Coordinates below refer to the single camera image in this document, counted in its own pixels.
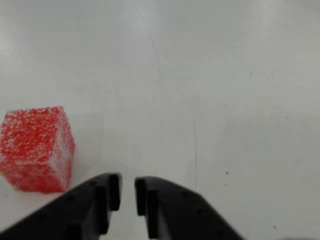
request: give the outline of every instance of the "foam cube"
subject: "foam cube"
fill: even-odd
[[[74,151],[62,106],[8,111],[0,126],[0,173],[16,190],[66,191]]]

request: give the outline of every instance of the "table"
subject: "table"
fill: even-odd
[[[320,238],[320,3],[1,0],[0,118],[64,106],[71,186],[121,172],[107,240],[146,240],[134,179],[201,193],[246,239]],[[5,229],[59,196],[0,180]]]

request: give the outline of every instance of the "thin line on surface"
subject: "thin line on surface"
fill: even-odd
[[[194,190],[197,191],[198,186],[198,139],[197,139],[197,125],[195,119],[194,105],[191,101],[191,113],[192,113],[192,123],[193,123],[193,136],[194,136],[194,162],[195,162],[195,181]]]
[[[196,121],[195,118],[193,118],[193,132],[194,132],[194,157],[195,157],[195,185],[194,190],[197,190],[197,184],[198,184],[198,140],[197,140],[197,128],[196,128]]]

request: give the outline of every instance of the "red foam block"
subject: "red foam block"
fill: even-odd
[[[17,190],[66,191],[74,151],[62,106],[9,111],[0,126],[0,173]]]

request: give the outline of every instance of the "cube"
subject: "cube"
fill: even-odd
[[[8,111],[0,126],[0,173],[16,190],[66,191],[74,152],[62,106]]]

